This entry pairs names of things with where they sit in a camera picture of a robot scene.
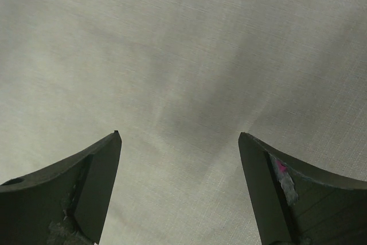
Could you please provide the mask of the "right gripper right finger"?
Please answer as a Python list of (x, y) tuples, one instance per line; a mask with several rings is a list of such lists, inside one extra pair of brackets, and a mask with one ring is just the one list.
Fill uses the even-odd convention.
[(251, 134), (239, 152), (262, 244), (366, 244), (366, 182), (287, 155)]

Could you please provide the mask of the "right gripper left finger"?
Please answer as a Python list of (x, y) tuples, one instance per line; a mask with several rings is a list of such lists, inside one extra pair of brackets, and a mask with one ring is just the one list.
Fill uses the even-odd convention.
[(119, 165), (118, 131), (1, 184), (1, 244), (99, 244)]

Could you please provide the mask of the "beige cloth napkin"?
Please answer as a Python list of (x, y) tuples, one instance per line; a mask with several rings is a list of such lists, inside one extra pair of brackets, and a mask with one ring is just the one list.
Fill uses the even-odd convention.
[(366, 0), (1, 0), (1, 181), (113, 131), (102, 244), (259, 244), (240, 133), (366, 180)]

